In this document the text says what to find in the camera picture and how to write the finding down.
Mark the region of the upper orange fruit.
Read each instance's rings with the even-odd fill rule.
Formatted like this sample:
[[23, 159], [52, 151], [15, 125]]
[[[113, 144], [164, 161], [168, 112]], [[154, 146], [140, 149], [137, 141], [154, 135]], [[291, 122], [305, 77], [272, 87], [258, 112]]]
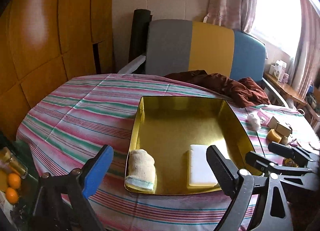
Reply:
[[18, 174], [10, 173], [7, 176], [7, 182], [9, 187], [17, 190], [21, 187], [21, 178]]

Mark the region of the wooden side shelf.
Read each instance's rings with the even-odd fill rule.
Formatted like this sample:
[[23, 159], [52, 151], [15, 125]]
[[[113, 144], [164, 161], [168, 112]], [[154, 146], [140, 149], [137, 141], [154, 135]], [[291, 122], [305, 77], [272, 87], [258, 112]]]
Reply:
[[264, 79], [266, 79], [278, 92], [280, 92], [285, 100], [292, 100], [302, 106], [306, 106], [305, 99], [288, 84], [280, 83], [274, 76], [268, 73], [264, 73]]

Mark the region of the wooden wardrobe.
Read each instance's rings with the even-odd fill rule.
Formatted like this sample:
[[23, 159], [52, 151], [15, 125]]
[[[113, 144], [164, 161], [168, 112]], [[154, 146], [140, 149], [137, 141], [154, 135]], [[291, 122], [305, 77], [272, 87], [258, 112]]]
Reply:
[[82, 75], [114, 72], [112, 0], [10, 0], [1, 14], [1, 133]]

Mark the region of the rust brown blanket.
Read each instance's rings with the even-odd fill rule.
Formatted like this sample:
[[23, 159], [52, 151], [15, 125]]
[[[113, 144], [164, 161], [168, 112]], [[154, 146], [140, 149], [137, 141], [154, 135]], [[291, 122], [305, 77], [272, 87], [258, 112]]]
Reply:
[[270, 104], [267, 94], [252, 78], [236, 81], [219, 73], [207, 74], [205, 70], [172, 73], [165, 77], [191, 83], [228, 96], [240, 108]]

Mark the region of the rolled cream sock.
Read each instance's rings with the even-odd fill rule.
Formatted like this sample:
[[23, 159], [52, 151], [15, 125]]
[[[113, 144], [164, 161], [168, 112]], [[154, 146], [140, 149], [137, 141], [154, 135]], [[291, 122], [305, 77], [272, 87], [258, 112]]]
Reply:
[[129, 153], [125, 185], [138, 191], [151, 192], [156, 182], [155, 160], [146, 150], [132, 150]]

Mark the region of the small white carton box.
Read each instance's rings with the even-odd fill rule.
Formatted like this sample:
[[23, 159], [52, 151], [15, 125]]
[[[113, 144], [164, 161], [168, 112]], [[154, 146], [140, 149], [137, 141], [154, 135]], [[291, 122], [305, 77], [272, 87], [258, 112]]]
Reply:
[[292, 127], [280, 117], [273, 116], [267, 123], [270, 129], [274, 129], [282, 136], [288, 137], [292, 134]]

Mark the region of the pink patterned curtain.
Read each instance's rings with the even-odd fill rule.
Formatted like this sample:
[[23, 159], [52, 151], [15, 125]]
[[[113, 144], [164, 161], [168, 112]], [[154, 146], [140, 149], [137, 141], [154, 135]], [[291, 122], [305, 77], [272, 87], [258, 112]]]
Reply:
[[289, 84], [306, 96], [319, 68], [318, 0], [209, 0], [204, 22], [251, 33], [287, 53]]

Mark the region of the lower orange fruit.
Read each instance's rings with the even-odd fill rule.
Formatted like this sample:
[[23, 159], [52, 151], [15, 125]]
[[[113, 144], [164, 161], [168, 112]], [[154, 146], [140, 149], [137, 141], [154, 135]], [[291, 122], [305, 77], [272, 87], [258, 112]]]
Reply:
[[17, 191], [11, 187], [8, 187], [6, 189], [5, 197], [6, 197], [7, 201], [12, 205], [18, 203], [19, 195], [18, 195]]

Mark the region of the yellow sponge piece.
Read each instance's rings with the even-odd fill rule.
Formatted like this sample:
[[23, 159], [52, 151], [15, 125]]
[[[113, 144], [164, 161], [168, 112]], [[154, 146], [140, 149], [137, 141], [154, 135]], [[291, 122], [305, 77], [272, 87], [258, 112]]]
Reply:
[[266, 138], [270, 141], [270, 142], [276, 142], [276, 143], [280, 143], [281, 139], [282, 139], [282, 135], [279, 134], [275, 129], [270, 129]]

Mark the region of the grey yellow blue headboard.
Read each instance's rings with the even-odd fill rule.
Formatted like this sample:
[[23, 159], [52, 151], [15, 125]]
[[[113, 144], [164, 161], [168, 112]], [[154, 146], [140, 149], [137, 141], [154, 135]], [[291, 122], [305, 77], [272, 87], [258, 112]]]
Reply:
[[149, 25], [145, 72], [165, 76], [192, 70], [233, 80], [263, 79], [266, 47], [253, 36], [222, 26], [179, 19]]

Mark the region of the gold metal tin tray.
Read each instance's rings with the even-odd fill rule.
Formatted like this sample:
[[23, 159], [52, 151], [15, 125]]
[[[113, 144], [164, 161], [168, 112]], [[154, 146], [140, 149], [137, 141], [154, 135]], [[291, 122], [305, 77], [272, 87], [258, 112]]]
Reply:
[[133, 124], [129, 151], [145, 150], [155, 161], [152, 190], [125, 184], [129, 192], [161, 196], [191, 195], [219, 191], [219, 185], [189, 185], [189, 149], [192, 144], [215, 145], [253, 175], [260, 172], [246, 163], [254, 151], [235, 110], [226, 100], [196, 96], [143, 96]]

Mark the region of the orange fruit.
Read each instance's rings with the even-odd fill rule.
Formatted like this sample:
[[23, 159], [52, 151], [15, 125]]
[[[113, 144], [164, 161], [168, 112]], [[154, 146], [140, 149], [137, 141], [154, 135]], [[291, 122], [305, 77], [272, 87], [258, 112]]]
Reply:
[[7, 176], [7, 182], [9, 187], [17, 190], [21, 187], [21, 178], [18, 174], [10, 173]]
[[7, 201], [12, 205], [18, 203], [19, 195], [18, 195], [17, 191], [11, 187], [8, 187], [6, 189], [5, 197], [6, 197]]

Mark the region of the black rolled mat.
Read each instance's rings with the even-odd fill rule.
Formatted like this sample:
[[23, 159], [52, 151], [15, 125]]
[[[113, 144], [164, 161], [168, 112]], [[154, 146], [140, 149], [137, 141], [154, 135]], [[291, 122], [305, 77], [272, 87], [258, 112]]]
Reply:
[[152, 14], [150, 10], [134, 10], [129, 47], [129, 62], [133, 61], [140, 55], [145, 55], [149, 25], [151, 21]]

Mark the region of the white product boxes on shelf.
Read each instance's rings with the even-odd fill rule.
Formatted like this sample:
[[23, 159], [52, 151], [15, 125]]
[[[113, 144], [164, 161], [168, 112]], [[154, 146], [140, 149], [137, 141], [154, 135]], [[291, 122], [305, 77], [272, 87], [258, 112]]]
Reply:
[[272, 75], [278, 82], [287, 83], [289, 74], [286, 73], [287, 63], [282, 60], [277, 60], [274, 65], [270, 66], [269, 74]]

